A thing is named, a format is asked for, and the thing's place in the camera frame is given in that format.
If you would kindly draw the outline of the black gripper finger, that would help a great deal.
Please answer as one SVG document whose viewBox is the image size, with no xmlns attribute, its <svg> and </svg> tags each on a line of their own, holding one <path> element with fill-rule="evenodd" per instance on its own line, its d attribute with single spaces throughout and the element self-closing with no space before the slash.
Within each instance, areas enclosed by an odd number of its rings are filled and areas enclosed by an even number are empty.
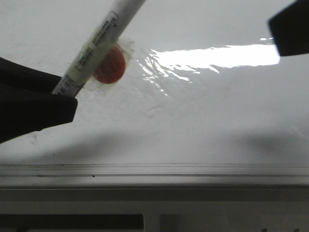
<svg viewBox="0 0 309 232">
<path fill-rule="evenodd" d="M 268 21 L 281 57 L 309 52 L 309 2 L 296 0 Z"/>
<path fill-rule="evenodd" d="M 78 101 L 54 95 L 57 75 L 0 59 L 0 141 L 71 123 Z"/>
</svg>

